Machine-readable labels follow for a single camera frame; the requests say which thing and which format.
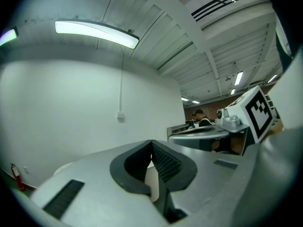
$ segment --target black shirt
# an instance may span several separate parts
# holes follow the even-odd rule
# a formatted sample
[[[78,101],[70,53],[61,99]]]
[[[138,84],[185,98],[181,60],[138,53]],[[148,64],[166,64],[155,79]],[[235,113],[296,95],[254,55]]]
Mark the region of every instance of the black shirt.
[[[200,123],[199,127],[212,125],[207,117],[204,117]]]

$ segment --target black stripe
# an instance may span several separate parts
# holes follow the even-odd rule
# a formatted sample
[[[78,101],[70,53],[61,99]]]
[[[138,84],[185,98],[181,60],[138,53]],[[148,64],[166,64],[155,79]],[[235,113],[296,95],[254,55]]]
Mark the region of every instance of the black stripe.
[[[197,9],[195,12],[193,12],[193,13],[191,14],[191,16],[197,14],[198,12],[202,11],[203,9],[207,8],[208,6],[210,6],[210,5],[212,5],[213,3],[218,2],[218,1],[220,1],[220,0],[213,0],[213,1],[211,1],[211,2],[209,2],[209,3],[207,3],[207,4],[205,4],[204,6],[202,6],[202,7],[199,8],[199,9]]]
[[[53,217],[60,219],[83,186],[84,183],[71,180],[54,196],[43,210]]]
[[[202,18],[206,17],[207,15],[210,15],[211,13],[213,13],[213,12],[215,12],[215,11],[217,11],[217,10],[219,10],[219,9],[221,9],[221,8],[223,8],[223,7],[227,6],[227,5],[229,5],[229,4],[232,4],[232,3],[233,3],[233,2],[231,1],[231,2],[228,2],[228,3],[226,3],[226,4],[222,5],[222,6],[220,6],[220,7],[216,8],[216,9],[214,9],[214,10],[211,10],[210,12],[208,12],[208,13],[204,14],[203,16],[201,16],[200,18],[198,18],[198,19],[196,20],[196,22],[198,22],[198,21],[201,20]]]

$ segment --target black rubber pad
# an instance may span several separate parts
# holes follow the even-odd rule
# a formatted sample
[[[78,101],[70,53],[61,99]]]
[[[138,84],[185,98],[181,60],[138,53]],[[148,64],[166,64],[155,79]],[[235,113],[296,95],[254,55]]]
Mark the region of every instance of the black rubber pad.
[[[238,164],[236,164],[236,163],[231,163],[231,162],[222,161],[222,160],[216,160],[214,162],[214,164],[224,166],[224,167],[227,167],[227,168],[230,168],[230,169],[236,169],[237,166],[238,166]]]
[[[151,188],[144,180],[151,160],[169,192],[187,188],[197,174],[192,159],[156,140],[147,140],[118,155],[110,163],[109,171],[126,191],[150,196]]]
[[[43,210],[53,217],[60,219],[83,186],[84,183],[71,180],[54,196]]]

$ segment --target white ceiling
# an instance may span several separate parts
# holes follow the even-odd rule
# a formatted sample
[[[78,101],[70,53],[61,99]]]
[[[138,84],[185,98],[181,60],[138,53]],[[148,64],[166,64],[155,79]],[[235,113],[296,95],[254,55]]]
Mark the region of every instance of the white ceiling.
[[[0,52],[5,55],[29,45],[73,44],[119,53],[113,42],[55,32],[57,19],[78,18],[131,29],[140,42],[135,50],[124,47],[126,56],[176,79],[182,96],[190,101],[206,103],[229,96],[238,70],[244,73],[237,93],[281,74],[270,2],[241,0],[196,22],[191,13],[210,1],[25,0],[8,25],[17,26],[19,36]],[[184,106],[193,106],[190,101]]]

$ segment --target white wall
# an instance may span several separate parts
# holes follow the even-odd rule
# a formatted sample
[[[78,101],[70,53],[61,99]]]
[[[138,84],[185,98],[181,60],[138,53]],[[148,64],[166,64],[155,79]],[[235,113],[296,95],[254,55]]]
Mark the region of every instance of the white wall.
[[[1,167],[15,163],[23,182],[39,186],[84,155],[167,140],[166,128],[185,121],[177,82],[126,59],[120,122],[120,67],[120,55],[85,47],[11,52],[0,78]]]

